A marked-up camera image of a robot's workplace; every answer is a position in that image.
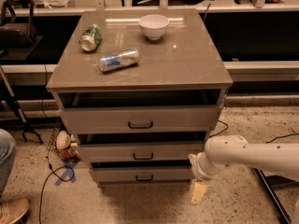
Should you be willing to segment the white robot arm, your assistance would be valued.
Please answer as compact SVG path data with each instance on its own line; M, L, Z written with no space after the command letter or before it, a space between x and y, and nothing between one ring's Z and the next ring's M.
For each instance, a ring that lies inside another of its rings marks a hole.
M232 165L246 165L264 172L299 181L299 144L250 144L241 135L209 138L204 150L189 154L194 182L192 204L199 204L207 190L207 182Z

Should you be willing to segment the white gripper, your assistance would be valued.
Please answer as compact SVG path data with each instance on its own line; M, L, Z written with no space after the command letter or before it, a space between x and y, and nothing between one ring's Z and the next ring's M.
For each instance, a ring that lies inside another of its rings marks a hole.
M197 180L192 182L192 197L191 204L197 205L204 197L208 184L203 180L211 179L214 174L214 165L208 159L205 152L188 155L190 164L192 165L192 172Z

